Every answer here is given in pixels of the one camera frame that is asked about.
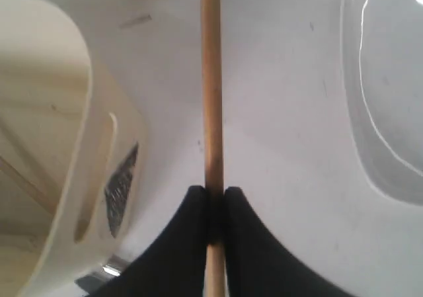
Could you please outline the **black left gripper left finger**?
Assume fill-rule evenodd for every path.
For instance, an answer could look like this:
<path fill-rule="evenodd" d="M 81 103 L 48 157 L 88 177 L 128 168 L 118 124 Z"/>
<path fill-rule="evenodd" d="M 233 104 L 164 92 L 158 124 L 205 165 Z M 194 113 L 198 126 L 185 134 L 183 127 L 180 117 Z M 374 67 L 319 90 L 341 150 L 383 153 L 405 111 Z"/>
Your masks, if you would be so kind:
<path fill-rule="evenodd" d="M 209 196 L 191 186 L 158 238 L 123 273 L 91 296 L 202 296 Z"/>

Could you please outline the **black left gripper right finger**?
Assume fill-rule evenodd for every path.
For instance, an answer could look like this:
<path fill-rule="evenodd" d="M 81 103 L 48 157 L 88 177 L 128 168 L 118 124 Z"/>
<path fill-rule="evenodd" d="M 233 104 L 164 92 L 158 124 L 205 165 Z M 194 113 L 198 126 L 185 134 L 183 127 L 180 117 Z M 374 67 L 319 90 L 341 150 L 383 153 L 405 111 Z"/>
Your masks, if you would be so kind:
<path fill-rule="evenodd" d="M 349 296 L 292 255 L 268 230 L 244 192 L 223 197 L 230 296 Z"/>

